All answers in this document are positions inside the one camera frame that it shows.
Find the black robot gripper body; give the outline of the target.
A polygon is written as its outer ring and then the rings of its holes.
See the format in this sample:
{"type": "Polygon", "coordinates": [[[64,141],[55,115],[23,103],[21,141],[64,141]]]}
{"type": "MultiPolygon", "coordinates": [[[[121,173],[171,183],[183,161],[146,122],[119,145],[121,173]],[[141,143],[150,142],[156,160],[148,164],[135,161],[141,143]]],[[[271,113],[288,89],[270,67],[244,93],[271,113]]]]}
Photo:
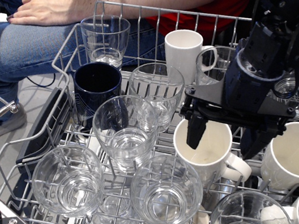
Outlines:
{"type": "Polygon", "coordinates": [[[190,86],[180,114],[191,121],[217,121],[282,135],[294,110],[270,98],[287,67],[279,43],[241,39],[224,77],[215,84],[190,86]]]}

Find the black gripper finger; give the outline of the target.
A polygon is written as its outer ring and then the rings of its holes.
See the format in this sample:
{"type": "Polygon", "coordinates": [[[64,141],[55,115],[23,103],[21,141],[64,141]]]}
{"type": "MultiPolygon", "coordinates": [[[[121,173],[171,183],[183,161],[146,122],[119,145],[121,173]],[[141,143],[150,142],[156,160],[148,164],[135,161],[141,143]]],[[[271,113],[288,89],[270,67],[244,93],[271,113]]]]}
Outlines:
{"type": "Polygon", "coordinates": [[[262,151],[275,137],[275,134],[258,129],[245,129],[243,132],[240,150],[242,158],[248,160],[262,151]]]}
{"type": "Polygon", "coordinates": [[[187,127],[187,145],[197,149],[205,132],[208,120],[198,111],[193,112],[187,127]]]}

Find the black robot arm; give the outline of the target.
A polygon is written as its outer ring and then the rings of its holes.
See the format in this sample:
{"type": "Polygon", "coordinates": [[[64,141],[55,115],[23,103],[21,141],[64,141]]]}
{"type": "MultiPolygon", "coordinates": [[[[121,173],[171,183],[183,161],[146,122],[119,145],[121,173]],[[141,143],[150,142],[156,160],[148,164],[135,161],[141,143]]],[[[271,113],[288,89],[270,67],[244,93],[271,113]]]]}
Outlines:
{"type": "Polygon", "coordinates": [[[187,119],[186,142],[196,149],[207,122],[244,129],[240,142],[247,160],[285,132],[295,110],[280,102],[291,92],[274,86],[284,73],[293,71],[299,83],[299,0],[259,0],[264,14],[242,39],[224,78],[215,84],[190,86],[181,115],[187,119]]]}

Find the person's bare hand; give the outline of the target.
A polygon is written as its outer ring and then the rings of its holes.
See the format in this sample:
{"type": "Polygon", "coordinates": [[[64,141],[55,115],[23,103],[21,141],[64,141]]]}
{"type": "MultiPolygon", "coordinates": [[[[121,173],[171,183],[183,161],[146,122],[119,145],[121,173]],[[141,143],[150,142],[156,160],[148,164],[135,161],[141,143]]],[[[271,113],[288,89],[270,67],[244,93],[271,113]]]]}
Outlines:
{"type": "Polygon", "coordinates": [[[18,9],[7,17],[10,24],[56,26],[76,22],[73,0],[21,0],[18,9]]]}

